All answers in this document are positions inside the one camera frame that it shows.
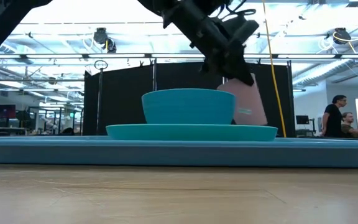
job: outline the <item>wooden table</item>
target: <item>wooden table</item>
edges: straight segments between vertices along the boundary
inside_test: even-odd
[[[358,224],[358,169],[0,165],[0,223]]]

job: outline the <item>teal bowl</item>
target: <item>teal bowl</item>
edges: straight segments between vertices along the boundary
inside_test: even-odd
[[[231,124],[118,124],[106,131],[127,141],[274,141],[277,135],[274,127]]]
[[[142,96],[148,124],[231,124],[236,107],[232,93],[207,89],[171,89]]]

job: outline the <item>teal plate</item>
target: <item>teal plate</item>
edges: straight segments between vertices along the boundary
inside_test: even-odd
[[[106,127],[115,140],[274,141],[277,128],[220,124],[119,124]]]

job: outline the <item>robotic arm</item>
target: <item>robotic arm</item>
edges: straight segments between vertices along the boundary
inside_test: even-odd
[[[232,0],[138,0],[144,7],[163,18],[163,28],[174,23],[205,56],[201,72],[217,73],[228,79],[236,78],[252,86],[252,78],[244,60],[243,43],[258,29],[256,21],[244,16],[255,14],[254,9],[230,10]],[[235,18],[222,21],[211,18],[217,9],[226,8]]]

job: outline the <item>black backdrop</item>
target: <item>black backdrop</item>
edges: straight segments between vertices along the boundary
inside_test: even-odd
[[[158,90],[171,88],[207,88],[217,89],[223,82],[222,77],[200,75],[201,63],[163,63],[156,64],[156,82]],[[255,74],[269,126],[279,129],[282,124],[275,96],[270,65],[250,64]],[[290,68],[275,66],[278,93],[282,104],[287,136],[295,137],[293,114],[293,92]],[[152,67],[144,66],[104,72],[102,86],[101,130],[96,130],[98,111],[99,74],[85,75],[84,135],[106,134],[105,126],[110,124],[145,123],[141,96],[152,91]]]

